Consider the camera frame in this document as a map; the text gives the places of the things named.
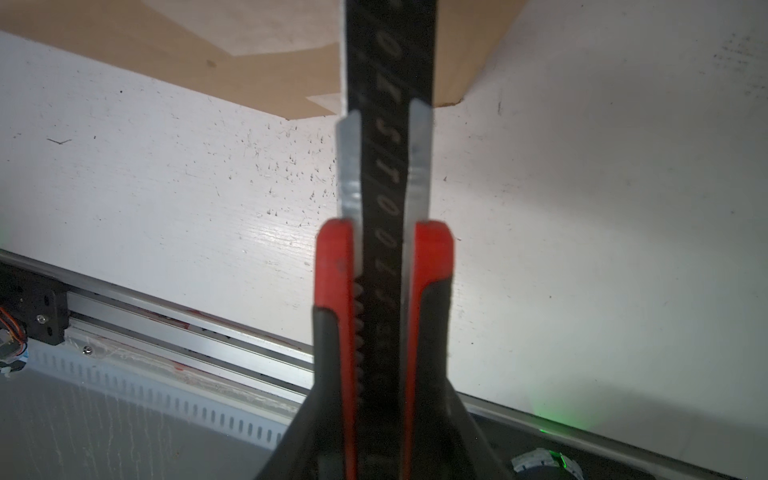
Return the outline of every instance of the black bracket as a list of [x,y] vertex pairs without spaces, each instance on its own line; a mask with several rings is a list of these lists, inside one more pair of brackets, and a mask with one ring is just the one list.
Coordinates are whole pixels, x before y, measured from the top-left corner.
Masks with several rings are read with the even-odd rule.
[[67,290],[62,282],[0,263],[0,306],[24,324],[28,338],[48,345],[64,341]]

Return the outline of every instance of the white table surface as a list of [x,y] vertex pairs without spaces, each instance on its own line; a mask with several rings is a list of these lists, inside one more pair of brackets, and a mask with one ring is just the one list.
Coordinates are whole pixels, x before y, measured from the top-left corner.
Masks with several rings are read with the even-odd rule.
[[[531,0],[437,110],[457,390],[764,478],[765,25],[759,0]],[[7,34],[0,62],[0,248],[311,342],[335,118]]]

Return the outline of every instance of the cardboard box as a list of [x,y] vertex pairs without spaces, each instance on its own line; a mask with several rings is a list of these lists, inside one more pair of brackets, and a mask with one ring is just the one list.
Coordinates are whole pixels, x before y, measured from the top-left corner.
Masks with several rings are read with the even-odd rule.
[[[525,0],[439,0],[435,106]],[[338,113],[339,0],[0,0],[0,29],[288,119]]]

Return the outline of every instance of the brown cardboard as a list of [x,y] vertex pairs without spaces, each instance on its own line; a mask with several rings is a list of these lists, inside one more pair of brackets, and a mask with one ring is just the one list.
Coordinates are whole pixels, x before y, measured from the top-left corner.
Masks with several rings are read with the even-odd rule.
[[[524,3],[439,0],[436,106],[462,99]],[[288,119],[333,113],[334,18],[337,0],[0,0],[1,30]]]

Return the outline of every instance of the wire bundle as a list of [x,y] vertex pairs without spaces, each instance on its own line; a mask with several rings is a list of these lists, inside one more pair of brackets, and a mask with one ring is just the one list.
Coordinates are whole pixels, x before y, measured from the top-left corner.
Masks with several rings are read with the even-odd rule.
[[27,334],[22,326],[16,321],[6,309],[0,306],[0,322],[11,334],[11,338],[19,344],[19,351],[16,356],[21,355],[27,349]]

